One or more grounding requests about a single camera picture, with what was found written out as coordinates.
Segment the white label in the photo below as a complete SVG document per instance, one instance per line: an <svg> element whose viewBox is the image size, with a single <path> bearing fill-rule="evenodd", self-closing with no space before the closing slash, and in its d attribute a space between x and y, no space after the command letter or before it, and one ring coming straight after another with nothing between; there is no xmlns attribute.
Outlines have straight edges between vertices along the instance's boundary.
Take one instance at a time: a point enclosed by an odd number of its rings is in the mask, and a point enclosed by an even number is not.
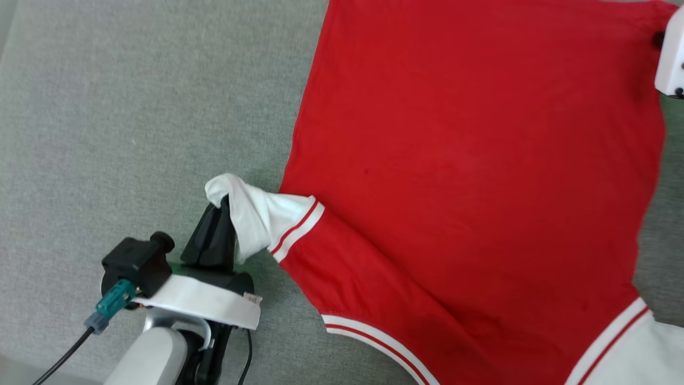
<svg viewBox="0 0 684 385"><path fill-rule="evenodd" d="M262 297L254 295L252 293L245 293L242 297L256 305L259 305L261 303L261 300L263 299Z"/></svg>

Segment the red stripe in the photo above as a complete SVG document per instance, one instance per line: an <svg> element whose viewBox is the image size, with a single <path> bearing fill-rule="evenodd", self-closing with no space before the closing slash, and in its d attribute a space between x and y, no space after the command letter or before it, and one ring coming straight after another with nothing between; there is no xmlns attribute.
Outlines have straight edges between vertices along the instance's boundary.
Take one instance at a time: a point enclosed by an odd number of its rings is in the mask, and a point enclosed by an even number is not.
<svg viewBox="0 0 684 385"><path fill-rule="evenodd" d="M342 330L346 330L348 332L358 334L359 336L364 336L365 338L368 338L369 340L372 340L373 342L375 342L379 345L382 345L383 348L391 351L397 357L401 358L402 361L404 361L408 366L410 366L410 368L413 369L413 371L418 375L418 377L421 378L421 381L423 381L423 384L428 385L428 381L425 379L425 377L423 377L423 374L418 370L418 368L414 364L411 363L411 361L407 360L406 357L402 356L398 351L394 350L392 347L388 346L386 343L382 342L381 340L378 340L377 338L375 338L369 334L366 334L364 332L360 332L360 331L358 331L356 329L352 329L350 327L346 327L346 326L342 326L342 325L329 325L329 324L326 324L326 326L329 329L342 329Z"/></svg>
<svg viewBox="0 0 684 385"><path fill-rule="evenodd" d="M620 330L620 333L618 333L618 335L615 336L615 338L613 338L612 341L610 341L610 344L608 344L608 346L605 347L605 349L601 352L601 354L596 358L596 360L594 361L594 363L592 364L592 366L589 367L589 370L587 370L587 373L585 373L584 377L582 377L582 379L579 380L579 383L578 383L577 385L582 385L582 384L584 384L584 382L587 380L587 378L589 378L589 375L592 373L592 371L594 370L594 368L596 367L596 365L598 365L599 362L601 361L601 358L603 358L603 356L605 356L605 354L610 350L610 348L611 348L613 345L615 345L616 342L618 342L618 340L620 339L620 337L622 337L622 335L623 335L623 334L624 334L624 333L625 333L625 332L626 332L626 331L627 331L627 330L628 330L628 329L629 329L629 328L630 328L630 327L631 327L639 318L641 318L644 314L646 314L646 312L648 312L648 308L647 308L647 307L644 308L641 312L639 312L639 314L635 315L634 318L632 318L632 320L629 321L629 322L622 328L622 330Z"/></svg>
<svg viewBox="0 0 684 385"><path fill-rule="evenodd" d="M292 227L291 229L287 230L285 234L283 234L282 237L280 237L280 242L278 243L278 246L276 246L276 248L271 251L271 254L275 254L276 252L278 252L278 250L280 250L280 248L282 247L282 243L285 242L287 236L292 234L293 231L300 228L304 224L304 222L306 222L306 220L309 218L309 216L313 212L313 209L315 209L316 206L318 206L318 199L314 200L313 205L311 205L311 208L308 209L308 212L306 213L306 215L304 215L304 218L302 218L302 220L299 223L297 223L295 227Z"/></svg>

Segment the gray upholstery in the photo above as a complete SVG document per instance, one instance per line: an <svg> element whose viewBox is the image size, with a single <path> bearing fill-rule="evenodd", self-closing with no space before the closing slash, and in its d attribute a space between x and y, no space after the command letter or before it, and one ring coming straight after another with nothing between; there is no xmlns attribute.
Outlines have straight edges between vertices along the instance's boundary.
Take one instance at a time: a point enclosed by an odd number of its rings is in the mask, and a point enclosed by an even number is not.
<svg viewBox="0 0 684 385"><path fill-rule="evenodd" d="M16 0L0 0L0 59L5 50L7 34L10 32Z"/></svg>
<svg viewBox="0 0 684 385"><path fill-rule="evenodd" d="M276 190L325 0L20 0L0 62L0 354L48 367L98 301L101 258L125 236L171 234L178 258L230 171ZM684 103L643 231L637 282L684 325ZM247 384L411 384L391 359L325 333L267 255ZM63 371L103 380L140 333L124 312ZM229 343L235 384L246 338Z"/></svg>

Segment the cable connector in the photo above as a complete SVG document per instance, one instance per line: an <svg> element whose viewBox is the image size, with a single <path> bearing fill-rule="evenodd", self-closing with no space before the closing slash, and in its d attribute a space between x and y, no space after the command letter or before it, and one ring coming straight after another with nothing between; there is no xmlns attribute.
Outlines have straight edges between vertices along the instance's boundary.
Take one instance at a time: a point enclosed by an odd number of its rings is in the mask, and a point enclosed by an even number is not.
<svg viewBox="0 0 684 385"><path fill-rule="evenodd" d="M109 326L109 320L133 301L135 294L136 289L131 281L119 280L95 305L95 312L83 324L92 327L96 336L100 335Z"/></svg>
<svg viewBox="0 0 684 385"><path fill-rule="evenodd" d="M88 319L85 320L83 324L86 327L92 327L93 334L99 336L100 333L102 333L102 331L107 329L107 326L109 326L109 319L98 312L94 312L88 317Z"/></svg>

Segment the striped trim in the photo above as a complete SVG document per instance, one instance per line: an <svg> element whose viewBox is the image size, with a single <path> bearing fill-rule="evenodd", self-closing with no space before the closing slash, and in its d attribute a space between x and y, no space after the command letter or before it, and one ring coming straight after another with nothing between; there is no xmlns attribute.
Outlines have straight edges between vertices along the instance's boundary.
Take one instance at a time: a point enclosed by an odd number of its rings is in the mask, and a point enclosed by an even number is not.
<svg viewBox="0 0 684 385"><path fill-rule="evenodd" d="M428 368L399 341L380 330L340 316L323 315L328 333L352 337L371 345L401 365L418 384L439 385Z"/></svg>
<svg viewBox="0 0 684 385"><path fill-rule="evenodd" d="M622 337L622 335L634 325L636 321L648 314L648 307L643 299L637 298L619 316L617 316L603 333L589 346L582 357L577 361L565 385L582 385L585 383L594 368L599 364L603 356Z"/></svg>
<svg viewBox="0 0 684 385"><path fill-rule="evenodd" d="M282 260L287 257L290 247L292 247L295 242L297 242L301 237L306 235L306 233L311 231L314 226L316 226L316 223L318 223L318 220L323 215L324 210L325 207L318 202L318 200L314 201L311 208L308 210L306 215L304 215L304 218L302 218L299 223L287 230L285 234L280 237L280 242L278 242L277 246L275 246L273 249L269 248L269 251L271 251L271 254L273 254L273 258L275 258L278 263L282 262Z"/></svg>

